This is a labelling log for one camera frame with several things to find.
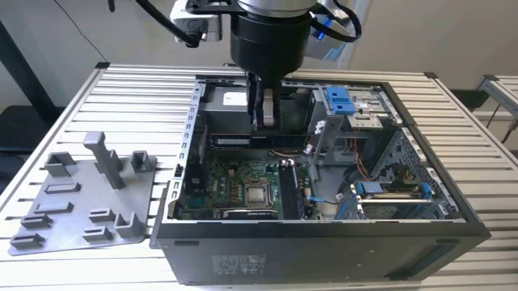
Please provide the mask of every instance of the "aluminum table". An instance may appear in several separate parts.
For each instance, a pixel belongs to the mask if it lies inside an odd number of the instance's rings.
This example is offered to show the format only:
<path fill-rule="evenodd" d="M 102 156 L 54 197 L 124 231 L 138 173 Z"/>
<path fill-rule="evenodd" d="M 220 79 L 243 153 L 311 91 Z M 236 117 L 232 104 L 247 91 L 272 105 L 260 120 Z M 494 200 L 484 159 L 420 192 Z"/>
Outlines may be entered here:
<path fill-rule="evenodd" d="M 235 68 L 98 67 L 72 99 L 12 183 L 0 195 L 0 287 L 13 290 L 518 290 L 518 161 L 443 83 L 423 73 L 300 70 L 288 78 L 388 82 L 417 128 L 478 212 L 492 237 L 423 282 L 197 286 L 176 283 L 160 250 L 148 239 L 125 246 L 12 257 L 9 238 L 20 226 L 46 171 L 52 151 L 90 159 L 81 144 L 88 131 L 105 132 L 118 156 L 134 149 L 157 156 L 146 232 L 158 197 L 173 175 L 195 75 L 243 75 Z"/>

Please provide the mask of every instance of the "sticker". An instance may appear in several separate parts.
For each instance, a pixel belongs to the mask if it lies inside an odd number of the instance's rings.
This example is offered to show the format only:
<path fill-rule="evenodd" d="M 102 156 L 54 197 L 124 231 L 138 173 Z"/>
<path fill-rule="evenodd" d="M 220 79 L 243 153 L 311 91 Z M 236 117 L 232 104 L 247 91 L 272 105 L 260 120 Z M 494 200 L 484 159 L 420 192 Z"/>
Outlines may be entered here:
<path fill-rule="evenodd" d="M 244 92 L 227 92 L 223 95 L 223 105 L 229 106 L 245 106 L 245 93 Z"/>
<path fill-rule="evenodd" d="M 355 106 L 360 108 L 368 108 L 368 105 L 365 103 L 355 103 Z"/>
<path fill-rule="evenodd" d="M 259 275 L 263 273 L 265 255 L 213 255 L 216 275 Z"/>

